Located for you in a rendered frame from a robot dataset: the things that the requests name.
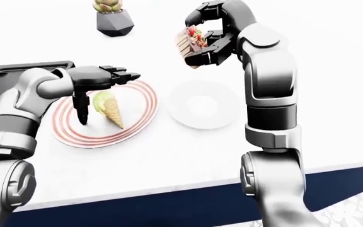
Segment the green ice cream cone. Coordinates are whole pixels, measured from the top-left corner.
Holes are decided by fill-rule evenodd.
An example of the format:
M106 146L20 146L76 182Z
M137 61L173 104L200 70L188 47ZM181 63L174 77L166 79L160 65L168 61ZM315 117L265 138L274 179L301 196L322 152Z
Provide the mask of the green ice cream cone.
M101 91L93 97L93 106L98 113L111 120L121 129L124 128L118 101L109 91Z

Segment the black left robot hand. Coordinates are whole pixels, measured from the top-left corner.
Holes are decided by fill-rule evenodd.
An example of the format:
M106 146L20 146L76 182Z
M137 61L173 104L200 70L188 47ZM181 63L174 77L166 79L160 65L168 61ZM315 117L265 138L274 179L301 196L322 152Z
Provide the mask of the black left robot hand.
M78 120L86 125L88 122L89 91L107 90L112 86L127 84L139 79L139 73L130 73L124 67L82 66L67 70L72 79L74 93L72 104L77 111Z

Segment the red striped white plate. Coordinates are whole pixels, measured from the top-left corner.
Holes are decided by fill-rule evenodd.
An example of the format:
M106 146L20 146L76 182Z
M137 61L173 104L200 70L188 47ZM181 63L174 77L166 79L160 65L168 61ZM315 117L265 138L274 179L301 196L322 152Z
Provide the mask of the red striped white plate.
M88 122L82 125L72 105L72 98L61 98L52 112L53 136L65 145L92 149L121 143L140 133L150 124L158 109L156 92L137 80L109 89L118 101L124 128L98 113L90 105Z

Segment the succulent in grey faceted pot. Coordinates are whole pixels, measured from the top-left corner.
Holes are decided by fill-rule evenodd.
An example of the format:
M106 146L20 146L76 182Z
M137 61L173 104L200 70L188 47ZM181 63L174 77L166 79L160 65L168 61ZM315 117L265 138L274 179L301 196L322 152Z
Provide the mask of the succulent in grey faceted pot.
M123 0L94 0L96 29L108 37L121 37L130 33L134 22L122 6Z

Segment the layered cake slice with fruit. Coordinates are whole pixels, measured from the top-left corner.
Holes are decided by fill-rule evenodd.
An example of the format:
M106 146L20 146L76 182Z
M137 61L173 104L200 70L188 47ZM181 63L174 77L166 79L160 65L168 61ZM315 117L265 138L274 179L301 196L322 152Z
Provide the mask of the layered cake slice with fruit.
M189 54L208 47L208 44L201 30L193 25L186 27L178 34L176 46L180 55L186 59Z

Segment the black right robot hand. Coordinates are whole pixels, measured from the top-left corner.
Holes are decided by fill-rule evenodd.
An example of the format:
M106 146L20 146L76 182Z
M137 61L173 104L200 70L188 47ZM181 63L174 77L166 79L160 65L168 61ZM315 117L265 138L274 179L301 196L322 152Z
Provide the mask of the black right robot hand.
M208 47L188 54L188 66L220 65L231 54L238 53L238 35L256 23L251 9L242 0L214 0L202 3L185 18L185 26L197 26L209 20L222 20L222 30L211 30L204 35Z

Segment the plain white plate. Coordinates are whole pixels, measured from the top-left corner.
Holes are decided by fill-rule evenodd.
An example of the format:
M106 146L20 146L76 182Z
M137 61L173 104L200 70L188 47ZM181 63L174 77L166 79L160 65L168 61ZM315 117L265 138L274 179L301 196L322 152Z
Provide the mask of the plain white plate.
M238 119L238 97L227 86L212 81L189 81L169 95L170 115L180 124L198 130L214 130Z

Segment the dark grey tray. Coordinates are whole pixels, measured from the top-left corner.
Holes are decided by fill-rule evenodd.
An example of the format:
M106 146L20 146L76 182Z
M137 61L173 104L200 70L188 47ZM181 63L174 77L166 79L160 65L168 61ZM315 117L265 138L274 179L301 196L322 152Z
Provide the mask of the dark grey tray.
M0 95L6 90L12 88L18 82L18 78L24 71L34 67L51 71L57 67L70 69L72 67L75 67L75 63L71 61L59 61L59 62L39 62L39 63L27 63L27 64L10 64L10 65L0 66Z

